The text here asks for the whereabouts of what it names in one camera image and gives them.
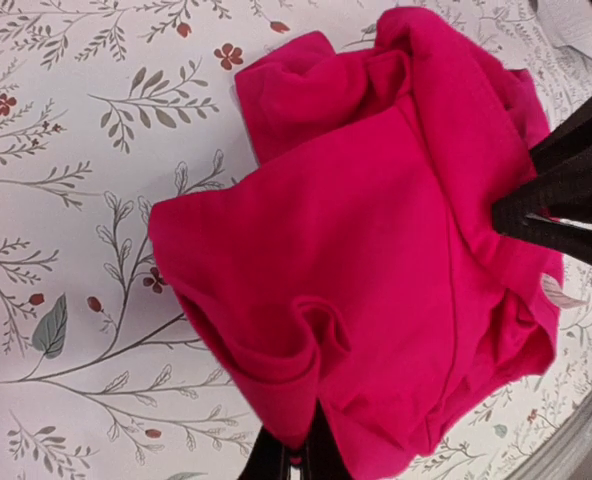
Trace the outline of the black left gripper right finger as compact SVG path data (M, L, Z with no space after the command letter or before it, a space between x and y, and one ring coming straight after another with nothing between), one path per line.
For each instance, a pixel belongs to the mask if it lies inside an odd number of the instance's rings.
M592 96L530 150L536 178L495 202L494 230L592 266Z

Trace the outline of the magenta t-shirt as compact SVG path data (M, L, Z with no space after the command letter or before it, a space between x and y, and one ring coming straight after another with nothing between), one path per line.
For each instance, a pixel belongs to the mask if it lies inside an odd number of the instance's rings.
M555 358L558 253L497 234L549 131L529 74L418 7L374 45L313 32L236 76L258 168L156 204L157 267L263 426L321 418L356 479L402 472L508 383Z

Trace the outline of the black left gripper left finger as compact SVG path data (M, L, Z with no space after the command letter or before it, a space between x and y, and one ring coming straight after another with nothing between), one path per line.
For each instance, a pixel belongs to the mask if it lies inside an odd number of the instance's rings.
M316 412L308 436L301 447L290 449L262 427L241 480L288 480L292 471L304 480L350 480L323 412Z

